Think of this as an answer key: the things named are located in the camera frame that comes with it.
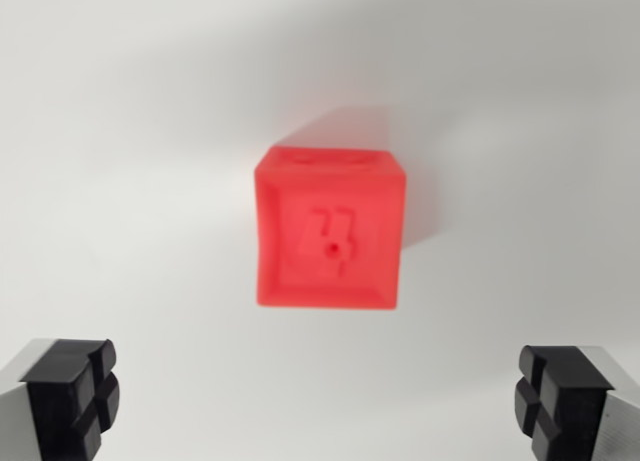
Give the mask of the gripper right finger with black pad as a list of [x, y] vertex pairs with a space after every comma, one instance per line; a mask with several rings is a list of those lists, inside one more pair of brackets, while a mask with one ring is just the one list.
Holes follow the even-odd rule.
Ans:
[[541, 461], [637, 460], [639, 383], [602, 347], [531, 346], [514, 409]]

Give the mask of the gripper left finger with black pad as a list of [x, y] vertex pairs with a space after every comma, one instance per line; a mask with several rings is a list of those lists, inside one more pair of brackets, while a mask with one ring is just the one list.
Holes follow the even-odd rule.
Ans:
[[109, 339], [27, 343], [1, 369], [1, 458], [94, 459], [119, 409], [116, 360]]

